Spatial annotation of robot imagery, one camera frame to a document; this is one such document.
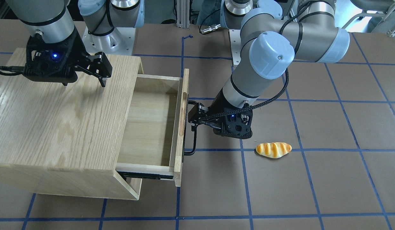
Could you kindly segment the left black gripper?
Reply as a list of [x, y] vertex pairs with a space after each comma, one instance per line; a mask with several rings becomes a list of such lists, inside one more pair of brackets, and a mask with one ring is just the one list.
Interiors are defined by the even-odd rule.
[[[192, 126], [198, 124], [198, 120], [202, 117], [231, 111], [231, 104], [226, 100], [223, 93], [218, 93], [211, 106], [207, 108], [199, 102], [188, 102], [192, 105], [192, 109], [188, 112], [188, 122]], [[227, 116], [213, 118], [204, 122], [204, 124], [212, 125], [214, 127], [231, 128]]]

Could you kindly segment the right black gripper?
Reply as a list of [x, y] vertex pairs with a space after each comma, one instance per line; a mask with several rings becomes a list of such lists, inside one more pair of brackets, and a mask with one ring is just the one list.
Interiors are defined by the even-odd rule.
[[71, 51], [69, 53], [69, 77], [73, 77], [73, 71], [84, 72], [96, 77], [101, 87], [106, 87], [107, 79], [112, 76], [113, 67], [107, 55], [100, 51], [94, 55], [87, 51]]

